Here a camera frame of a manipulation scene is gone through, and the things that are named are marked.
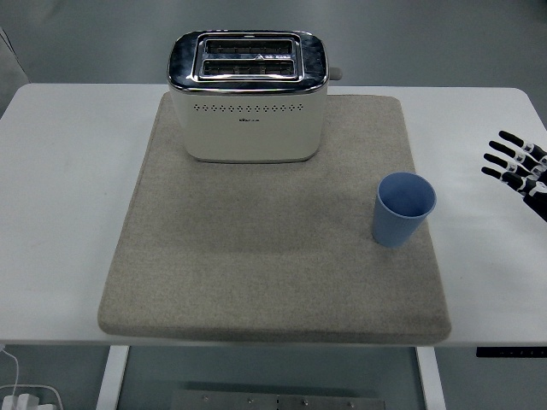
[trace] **white cable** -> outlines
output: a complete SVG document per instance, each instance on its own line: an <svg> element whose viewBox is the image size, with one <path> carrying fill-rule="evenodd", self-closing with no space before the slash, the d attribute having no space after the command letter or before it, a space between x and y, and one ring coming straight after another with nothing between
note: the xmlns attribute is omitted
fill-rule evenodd
<svg viewBox="0 0 547 410"><path fill-rule="evenodd" d="M13 384L5 384L4 386L0 386L0 390L1 389L8 389L10 387L14 387ZM59 392L51 387L51 386L46 386L46 385L43 385L43 384L17 384L17 387L19 388L25 388L25 389L48 389L48 390L51 390L53 391L53 393L55 393L55 396L57 398L57 401L59 402L59 410L64 410L64 407L62 405L62 401L61 401L61 396L59 395Z"/></svg>
<svg viewBox="0 0 547 410"><path fill-rule="evenodd" d="M19 382L19 361L15 356L12 354L9 354L6 352L6 345L0 345L0 352L6 354L7 356L11 357L13 360L15 360L15 384L10 385L9 387L13 387L14 391L11 393L11 396L14 398L14 400L11 402L11 408L15 410L15 389L17 389L17 382Z"/></svg>

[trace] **toaster slot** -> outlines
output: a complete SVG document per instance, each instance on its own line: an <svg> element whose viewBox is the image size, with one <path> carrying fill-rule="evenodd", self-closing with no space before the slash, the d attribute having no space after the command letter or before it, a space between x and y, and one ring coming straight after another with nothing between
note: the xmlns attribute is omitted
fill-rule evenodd
<svg viewBox="0 0 547 410"><path fill-rule="evenodd" d="M280 60L206 60L203 78L229 76L234 78L283 77L294 78L292 61Z"/></svg>
<svg viewBox="0 0 547 410"><path fill-rule="evenodd" d="M290 39L215 39L208 40L208 54L292 54Z"/></svg>

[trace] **power strip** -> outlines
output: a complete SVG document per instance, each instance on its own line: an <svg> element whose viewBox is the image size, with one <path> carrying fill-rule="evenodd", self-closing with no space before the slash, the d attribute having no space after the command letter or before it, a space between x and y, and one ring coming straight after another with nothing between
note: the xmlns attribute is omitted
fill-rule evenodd
<svg viewBox="0 0 547 410"><path fill-rule="evenodd" d="M2 410L57 410L54 404L39 404L35 395L6 395L3 398Z"/></svg>
<svg viewBox="0 0 547 410"><path fill-rule="evenodd" d="M174 391L170 410L384 410L381 399L319 395L278 395L238 391Z"/></svg>

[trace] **toaster lever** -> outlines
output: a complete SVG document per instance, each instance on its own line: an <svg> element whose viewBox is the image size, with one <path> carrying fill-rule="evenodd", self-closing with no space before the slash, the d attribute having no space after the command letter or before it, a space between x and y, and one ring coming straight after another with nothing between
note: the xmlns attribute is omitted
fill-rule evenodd
<svg viewBox="0 0 547 410"><path fill-rule="evenodd" d="M342 69L338 67L329 67L328 79L338 81L342 79Z"/></svg>

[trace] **toaster vent hole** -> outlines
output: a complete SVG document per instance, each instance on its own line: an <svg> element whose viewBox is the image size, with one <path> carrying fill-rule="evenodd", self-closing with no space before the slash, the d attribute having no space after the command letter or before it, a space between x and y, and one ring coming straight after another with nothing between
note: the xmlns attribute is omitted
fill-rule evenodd
<svg viewBox="0 0 547 410"><path fill-rule="evenodd" d="M243 113L243 112L247 112L247 113L252 113L252 112L255 112L255 113L260 113L260 112L264 112L264 113L267 113L267 112L274 112L274 113L277 113L277 112L281 112L281 113L284 113L285 111L289 111L289 112L295 112L295 111L303 111L304 110L304 106L303 104L298 104L298 105L294 105L294 104L291 104L291 105L255 105L255 106L251 106L251 105L246 105L246 106L243 106L243 105L216 105L216 104L212 104L212 105L207 105L207 104L204 104L204 105L199 105L199 104L194 104L193 106L194 110L195 111L204 111L204 112L209 112L209 111L212 111L214 113L216 112L222 112L222 113L225 113L226 111L229 111L230 113L234 113L234 112L238 112L238 113Z"/></svg>

